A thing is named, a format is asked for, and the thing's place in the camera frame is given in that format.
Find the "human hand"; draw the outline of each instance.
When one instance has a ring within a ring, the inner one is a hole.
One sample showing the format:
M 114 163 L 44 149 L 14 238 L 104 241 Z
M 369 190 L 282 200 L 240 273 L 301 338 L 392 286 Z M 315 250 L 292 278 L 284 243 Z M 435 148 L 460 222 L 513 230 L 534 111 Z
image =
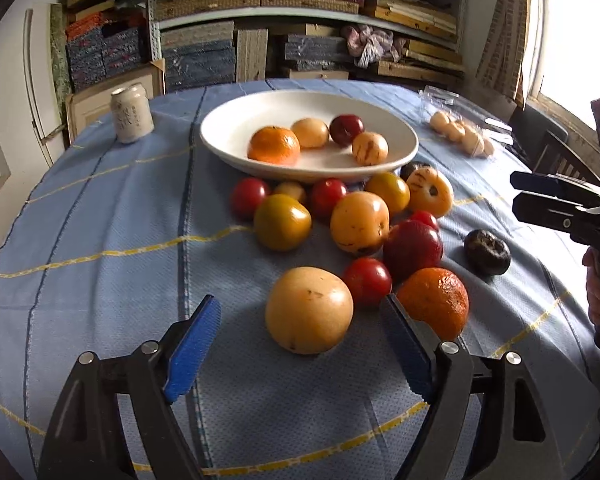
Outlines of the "human hand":
M 595 249 L 589 247 L 582 258 L 586 269 L 586 299 L 588 300 L 588 319 L 600 326 L 600 277 L 595 272 Z

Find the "can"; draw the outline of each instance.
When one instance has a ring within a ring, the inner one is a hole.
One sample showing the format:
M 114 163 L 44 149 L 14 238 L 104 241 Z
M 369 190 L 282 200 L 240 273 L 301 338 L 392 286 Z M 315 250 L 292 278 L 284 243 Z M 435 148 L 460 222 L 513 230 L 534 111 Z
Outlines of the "can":
M 111 112 L 120 142 L 129 144 L 153 131 L 153 117 L 146 90 L 141 84 L 111 93 Z

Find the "shelf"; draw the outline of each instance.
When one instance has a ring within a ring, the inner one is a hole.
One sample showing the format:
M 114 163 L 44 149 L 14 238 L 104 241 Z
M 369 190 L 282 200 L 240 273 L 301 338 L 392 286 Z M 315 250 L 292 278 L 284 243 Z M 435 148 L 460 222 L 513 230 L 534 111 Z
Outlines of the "shelf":
M 335 10 L 305 9 L 303 7 L 242 7 L 240 9 L 211 10 L 210 12 L 199 12 L 181 18 L 171 18 L 158 23 L 160 30 L 193 25 L 194 23 L 212 22 L 215 20 L 232 20 L 234 18 L 251 18 L 254 16 L 297 16 L 301 18 L 320 18 L 323 20 L 338 20 L 340 22 L 358 23 L 371 25 L 371 27 L 386 28 L 394 32 L 408 34 L 420 40 L 427 40 L 446 48 L 455 49 L 452 41 L 436 38 L 431 34 L 405 27 L 399 23 L 387 22 L 377 18 L 371 18 L 363 14 L 349 14 L 348 12 L 337 12 Z

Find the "red apple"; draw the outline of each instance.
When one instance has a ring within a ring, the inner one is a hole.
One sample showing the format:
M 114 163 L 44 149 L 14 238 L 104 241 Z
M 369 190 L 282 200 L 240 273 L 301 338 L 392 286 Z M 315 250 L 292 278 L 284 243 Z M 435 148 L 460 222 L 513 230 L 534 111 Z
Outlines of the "red apple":
M 331 138 L 343 148 L 350 146 L 353 139 L 365 130 L 365 126 L 357 115 L 339 115 L 331 121 L 329 131 Z
M 358 258 L 347 267 L 342 281 L 347 284 L 353 303 L 360 308 L 376 308 L 391 293 L 391 276 L 374 258 Z
M 443 252 L 442 238 L 435 229 L 422 222 L 404 220 L 389 232 L 382 261 L 393 278 L 393 285 L 398 285 L 416 270 L 438 267 Z
M 311 189 L 309 199 L 311 214 L 322 222 L 329 222 L 333 209 L 347 192 L 347 186 L 337 178 L 321 180 Z

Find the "blue tablecloth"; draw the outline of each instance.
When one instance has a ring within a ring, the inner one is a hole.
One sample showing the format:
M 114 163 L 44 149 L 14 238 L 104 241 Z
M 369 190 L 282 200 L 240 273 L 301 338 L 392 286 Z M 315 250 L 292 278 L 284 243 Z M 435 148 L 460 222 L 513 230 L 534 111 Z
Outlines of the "blue tablecloth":
M 413 394 L 377 315 L 354 316 L 345 341 L 299 358 L 268 336 L 263 308 L 292 267 L 343 271 L 328 228 L 297 251 L 262 250 L 237 225 L 228 197 L 243 177 L 199 141 L 209 111 L 252 92 L 305 88 L 342 93 L 411 122 L 417 158 L 452 182 L 456 203 L 441 219 L 444 266 L 470 297 L 462 340 L 469 351 L 522 355 L 544 399 L 569 475 L 600 433 L 600 353 L 585 311 L 584 248 L 520 224 L 511 213 L 509 153 L 468 158 L 416 121 L 417 94 L 364 82 L 272 80 L 177 92 L 151 102 L 155 131 L 115 140 L 110 116 L 78 136 L 46 173 L 0 249 L 0 447 L 33 479 L 56 399 L 76 357 L 126 354 L 190 316 L 211 293 L 222 326 L 193 391 L 174 413 L 209 476 L 390 479 L 427 406 Z M 483 281 L 465 269 L 462 239 L 485 227 L 510 245 L 513 263 Z M 141 478 L 152 478 L 128 398 L 120 405 Z M 473 398 L 449 478 L 461 478 L 478 420 Z

